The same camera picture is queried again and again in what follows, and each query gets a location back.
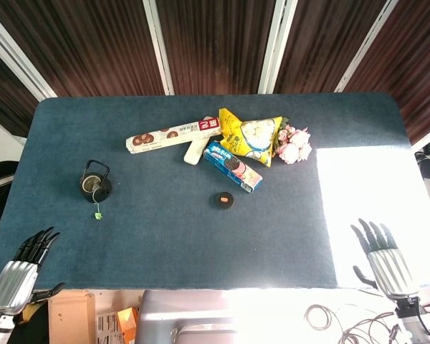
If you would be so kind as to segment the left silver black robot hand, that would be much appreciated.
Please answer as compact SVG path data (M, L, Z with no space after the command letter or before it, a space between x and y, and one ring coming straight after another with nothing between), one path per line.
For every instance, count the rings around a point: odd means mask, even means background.
M18 315L28 304L47 300L65 286L60 282L52 289L36 291L35 283L48 252L59 233L53 227L38 231L26 239L0 274L0 314Z

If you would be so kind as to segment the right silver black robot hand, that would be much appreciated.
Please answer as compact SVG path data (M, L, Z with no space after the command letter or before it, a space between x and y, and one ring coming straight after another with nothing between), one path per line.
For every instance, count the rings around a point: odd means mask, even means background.
M368 279L354 265L353 271L357 278L363 284L380 290L393 301L417 296L419 286L415 283L391 230L384 224L376 225L362 219L358 221L361 228L353 224L350 227L360 242L374 278Z

